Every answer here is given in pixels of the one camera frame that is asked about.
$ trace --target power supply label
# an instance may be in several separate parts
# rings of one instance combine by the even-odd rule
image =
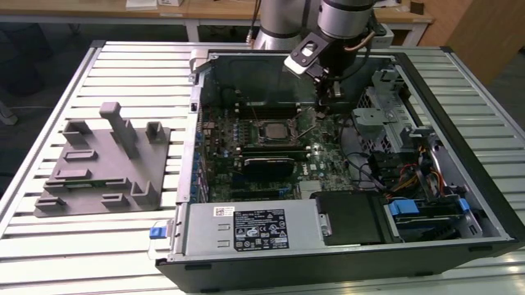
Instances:
[[[289,248],[284,209],[235,211],[232,216],[237,252]]]

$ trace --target blue latch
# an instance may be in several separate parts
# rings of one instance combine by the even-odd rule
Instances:
[[[392,216],[399,214],[418,214],[419,209],[412,200],[395,200],[387,204]]]
[[[463,213],[470,211],[470,206],[464,199],[459,199],[459,206]]]
[[[157,240],[160,238],[165,238],[165,226],[152,227],[149,229],[149,239]]]

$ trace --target desk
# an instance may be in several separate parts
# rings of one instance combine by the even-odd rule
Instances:
[[[178,7],[158,6],[142,11],[125,11],[125,0],[0,1],[2,22],[184,25],[189,42],[199,41],[199,25],[248,26],[252,13],[253,0],[185,0]],[[403,45],[411,46],[432,22],[428,14],[400,12],[395,7],[375,9],[375,15],[390,29],[410,31]]]

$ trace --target motherboard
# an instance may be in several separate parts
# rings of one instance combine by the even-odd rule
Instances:
[[[204,108],[208,202],[307,199],[316,191],[352,190],[340,118],[301,105]]]

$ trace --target circuit board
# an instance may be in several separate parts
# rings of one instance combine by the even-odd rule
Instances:
[[[209,202],[265,200],[264,192],[277,194],[279,200],[303,199],[300,183],[311,181],[323,191],[352,190],[339,151],[337,115],[317,114],[308,106],[299,106],[291,119],[241,119],[237,112],[220,108],[203,112]],[[245,181],[240,166],[247,153],[239,151],[248,148],[255,151],[249,153],[253,159],[292,158],[291,174],[269,181]]]

